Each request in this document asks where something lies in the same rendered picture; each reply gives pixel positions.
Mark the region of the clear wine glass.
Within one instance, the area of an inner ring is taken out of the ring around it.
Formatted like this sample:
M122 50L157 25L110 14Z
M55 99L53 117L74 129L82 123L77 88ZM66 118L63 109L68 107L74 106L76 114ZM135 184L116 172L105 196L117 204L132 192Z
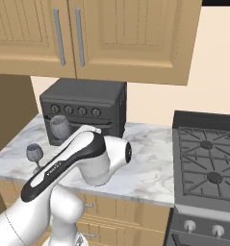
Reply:
M43 158L43 151L37 143L32 143L27 146L26 157L29 161L34 162L36 164L36 170L41 169L39 161Z
M50 120L50 129L55 138L66 140L71 135L69 122L64 115L56 115Z

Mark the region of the dark grey toaster oven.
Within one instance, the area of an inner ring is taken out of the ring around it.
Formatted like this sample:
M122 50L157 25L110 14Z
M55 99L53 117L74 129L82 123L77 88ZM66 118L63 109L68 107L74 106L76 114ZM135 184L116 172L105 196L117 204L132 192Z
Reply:
M127 110L127 83L61 78L39 97L49 143L59 146L50 120L63 115L75 132L82 125L99 128L103 135L123 137Z

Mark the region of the light wood drawer front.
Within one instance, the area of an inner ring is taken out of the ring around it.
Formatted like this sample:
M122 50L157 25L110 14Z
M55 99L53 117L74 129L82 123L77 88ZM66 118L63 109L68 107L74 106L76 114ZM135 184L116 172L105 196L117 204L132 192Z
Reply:
M85 211L85 215L91 218L128 222L159 232L166 230L170 208L83 192L77 192L77 195L93 205Z
M81 233L96 234L86 237L89 246L164 246L164 233L138 227L80 221L77 228Z

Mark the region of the light wood cupboard door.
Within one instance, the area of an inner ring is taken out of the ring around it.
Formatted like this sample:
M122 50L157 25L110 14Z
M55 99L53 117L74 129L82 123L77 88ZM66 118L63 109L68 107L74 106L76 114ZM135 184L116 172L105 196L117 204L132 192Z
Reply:
M65 66L53 8L59 9ZM0 0L0 74L76 76L68 0Z
M185 86L202 0L68 0L82 79ZM81 10L80 65L75 8Z

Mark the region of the dark grey gas stove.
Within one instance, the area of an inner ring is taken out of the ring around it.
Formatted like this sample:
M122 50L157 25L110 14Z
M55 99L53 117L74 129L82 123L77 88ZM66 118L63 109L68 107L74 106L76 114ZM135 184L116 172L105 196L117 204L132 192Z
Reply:
M172 151L174 207L164 246L230 246L230 115L176 111ZM191 234L186 220L196 224ZM221 238L214 225L224 228Z

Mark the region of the brown tall cabinet panel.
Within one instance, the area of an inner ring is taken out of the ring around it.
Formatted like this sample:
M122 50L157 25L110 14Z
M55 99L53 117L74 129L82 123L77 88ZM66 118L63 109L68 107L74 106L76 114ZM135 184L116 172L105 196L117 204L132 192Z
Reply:
M0 75L0 151L37 114L31 78Z

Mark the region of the white stove knob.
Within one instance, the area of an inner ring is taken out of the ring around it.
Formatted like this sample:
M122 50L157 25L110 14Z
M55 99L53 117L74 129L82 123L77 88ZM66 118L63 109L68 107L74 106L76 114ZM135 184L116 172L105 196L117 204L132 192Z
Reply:
M186 220L184 222L184 229L187 231L188 234L191 234L196 229L196 224L192 220Z
M214 225L212 227L212 234L216 237L216 238L221 238L224 235L224 228L220 225Z

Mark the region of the black range hood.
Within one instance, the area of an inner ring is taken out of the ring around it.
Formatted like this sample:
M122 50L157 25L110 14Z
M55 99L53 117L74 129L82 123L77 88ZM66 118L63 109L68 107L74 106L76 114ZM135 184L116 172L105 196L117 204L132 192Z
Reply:
M205 7L230 7L230 0L202 0Z

